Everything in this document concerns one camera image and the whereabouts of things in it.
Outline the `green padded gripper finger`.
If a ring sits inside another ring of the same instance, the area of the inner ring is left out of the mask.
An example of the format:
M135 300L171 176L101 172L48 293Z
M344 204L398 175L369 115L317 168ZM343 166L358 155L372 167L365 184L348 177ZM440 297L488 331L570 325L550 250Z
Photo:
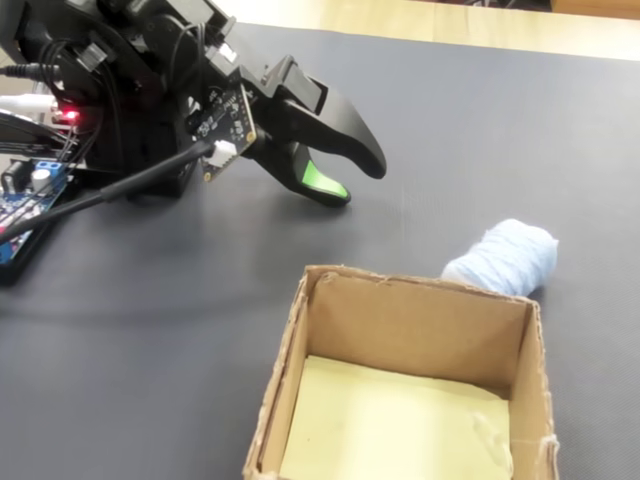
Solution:
M341 183L318 169L306 145L278 142L266 135L248 149L248 158L291 192L321 205L342 208L351 201L350 192Z

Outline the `curved black gripper finger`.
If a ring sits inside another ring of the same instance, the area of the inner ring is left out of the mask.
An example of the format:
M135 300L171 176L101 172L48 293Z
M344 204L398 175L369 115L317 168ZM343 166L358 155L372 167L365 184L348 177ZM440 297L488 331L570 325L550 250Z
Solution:
M306 75L290 55L272 68L272 82L274 137L347 158L371 178L386 175L381 146L346 97Z

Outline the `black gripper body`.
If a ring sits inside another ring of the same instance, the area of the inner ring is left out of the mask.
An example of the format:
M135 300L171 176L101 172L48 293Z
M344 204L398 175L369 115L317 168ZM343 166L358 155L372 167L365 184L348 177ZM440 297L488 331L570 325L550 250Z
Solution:
M199 138L252 146L272 135L272 68L234 32L235 19L212 17L199 25Z

